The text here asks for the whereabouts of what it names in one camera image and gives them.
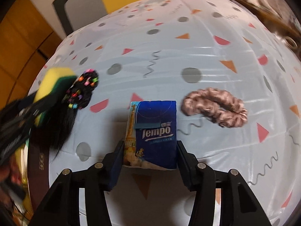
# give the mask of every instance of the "sponge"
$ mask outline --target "sponge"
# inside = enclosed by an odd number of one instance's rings
[[[50,93],[55,93],[63,98],[66,91],[72,86],[77,76],[70,68],[50,68],[34,98],[34,103]],[[41,113],[35,120],[35,125],[38,127],[43,124],[46,119],[46,112]]]

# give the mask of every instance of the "pink triangle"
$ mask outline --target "pink triangle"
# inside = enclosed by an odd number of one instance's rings
[[[133,49],[125,48],[125,49],[123,50],[122,55],[124,55],[124,54],[126,54],[126,53],[129,53],[129,52],[132,52],[132,51],[133,51]]]
[[[269,134],[269,131],[258,123],[257,123],[257,132],[258,132],[259,143],[265,140],[265,138]]]
[[[256,29],[256,27],[255,27],[252,23],[249,23],[248,26],[250,26],[250,27]]]
[[[225,45],[229,45],[229,44],[230,44],[230,42],[229,42],[228,40],[225,40],[225,39],[223,39],[223,38],[220,38],[220,37],[218,37],[218,36],[216,36],[216,35],[215,35],[213,38],[214,38],[214,40],[215,40],[218,44],[220,44],[220,45],[225,46]]]
[[[139,97],[137,94],[133,93],[132,97],[131,97],[131,102],[133,101],[143,101],[143,99],[141,97]]]
[[[109,99],[103,100],[103,101],[91,106],[90,110],[94,113],[97,113],[97,112],[103,110],[105,107],[107,107],[108,103],[109,103]]]
[[[285,208],[287,207],[288,203],[290,202],[290,198],[292,197],[292,193],[290,193],[290,195],[288,196],[288,198],[286,199],[286,201],[283,203],[283,205],[281,206],[281,208]]]
[[[258,58],[258,62],[261,65],[266,65],[268,63],[268,57],[264,54],[261,57]]]

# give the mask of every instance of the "wavy line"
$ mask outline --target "wavy line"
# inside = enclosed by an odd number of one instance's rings
[[[292,136],[292,135],[289,135],[289,136],[292,138],[292,140],[293,140],[293,143],[294,143],[295,145],[298,145],[298,146],[299,146],[299,148],[300,148],[300,144],[298,144],[298,143],[295,143],[293,136]]]
[[[197,127],[197,128],[201,128],[201,127],[203,126],[203,120],[202,120],[201,118],[200,118],[199,120],[200,120],[200,125],[199,125],[199,126],[196,125],[196,124],[194,124],[194,123],[189,123],[189,124],[188,124],[188,127],[187,127],[188,133],[185,133],[185,132],[182,131],[181,129],[177,129],[177,131],[183,133],[183,134],[186,135],[186,136],[189,136],[189,135],[191,134],[191,126],[194,126],[194,127]]]
[[[258,173],[257,174],[256,183],[253,183],[252,181],[249,181],[248,183],[250,183],[251,185],[256,185],[257,182],[258,182],[259,175],[260,176],[265,176],[265,166],[267,166],[269,169],[272,169],[272,167],[273,167],[272,159],[274,159],[275,161],[278,161],[278,153],[277,153],[277,151],[276,151],[276,155],[277,155],[277,159],[274,156],[271,157],[271,166],[269,166],[267,163],[264,164],[264,166],[263,166],[263,174],[262,173]]]
[[[146,75],[148,75],[148,74],[154,72],[154,70],[151,68],[151,66],[155,65],[155,64],[156,64],[155,61],[158,60],[158,59],[160,59],[160,56],[155,55],[156,53],[159,53],[159,52],[161,52],[161,50],[160,50],[160,51],[157,51],[157,52],[153,52],[153,53],[151,54],[153,57],[156,57],[156,58],[149,61],[149,62],[151,62],[151,64],[147,66],[147,69],[149,70],[149,72],[146,73],[146,74],[144,74],[144,75],[143,75],[143,78],[146,78]]]

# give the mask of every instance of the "black hair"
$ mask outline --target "black hair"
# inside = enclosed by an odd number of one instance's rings
[[[70,137],[78,110],[88,106],[92,91],[98,85],[96,71],[86,70],[47,113],[47,122],[31,129],[30,143],[41,150],[53,149],[56,156]]]

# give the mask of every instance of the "gray panel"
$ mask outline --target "gray panel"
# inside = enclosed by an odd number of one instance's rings
[[[107,15],[102,0],[68,0],[65,9],[74,31]]]

